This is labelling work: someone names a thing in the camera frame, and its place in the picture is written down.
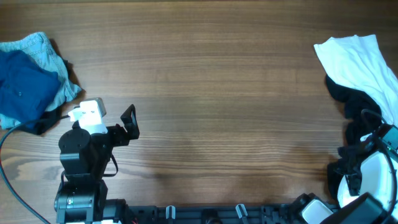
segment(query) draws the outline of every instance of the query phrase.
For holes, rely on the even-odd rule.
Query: dark blue fabric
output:
[[[57,77],[21,50],[0,52],[0,113],[22,123],[39,119],[61,85]]]

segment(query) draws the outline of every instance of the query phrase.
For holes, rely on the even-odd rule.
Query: blue cloth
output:
[[[0,113],[20,122],[39,119],[61,83],[21,50],[0,52]]]
[[[15,42],[0,43],[0,51],[10,52],[13,50],[22,50],[40,68],[57,73],[61,86],[58,89],[54,100],[50,102],[48,107],[45,109],[46,111],[53,111],[63,105],[64,102],[72,101],[77,97],[81,88],[69,80],[68,71],[62,58],[55,53],[49,39],[43,32],[28,35],[24,39]],[[17,119],[0,113],[1,128],[12,128],[19,123],[20,122]]]

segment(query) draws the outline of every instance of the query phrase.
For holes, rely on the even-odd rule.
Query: light blue denim fabric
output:
[[[28,35],[24,39],[15,42],[0,43],[0,50],[3,52],[22,50],[29,55],[40,68],[58,73],[58,80],[61,82],[61,86],[55,95],[54,101],[45,109],[46,111],[52,111],[66,101],[72,101],[81,91],[78,85],[73,84],[69,80],[68,71],[62,58],[55,53],[49,39],[43,32]],[[1,128],[7,129],[17,124],[20,124],[20,122],[16,119],[0,114]]]

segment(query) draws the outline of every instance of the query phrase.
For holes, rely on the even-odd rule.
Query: wooden surface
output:
[[[40,30],[55,41],[85,89],[64,114],[102,97],[114,125],[135,104],[141,136],[114,149],[120,171],[106,179],[108,198],[259,205],[313,192],[329,200],[326,165],[348,121],[313,44],[376,34],[397,73],[396,9],[393,1],[315,0],[10,5],[0,6],[0,41]],[[58,140],[71,125],[12,134],[2,149],[15,189],[51,222]],[[39,223],[2,180],[0,223]]]

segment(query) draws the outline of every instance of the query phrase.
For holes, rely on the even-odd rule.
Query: wood grain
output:
[[[130,205],[329,200],[326,165],[348,122],[330,98],[313,44],[376,34],[398,71],[394,1],[141,2],[0,6],[0,41],[44,31],[107,125],[131,104],[141,136],[114,149],[108,198]],[[55,222],[61,121],[41,137],[9,136],[15,189]],[[0,182],[0,223],[39,223]]]

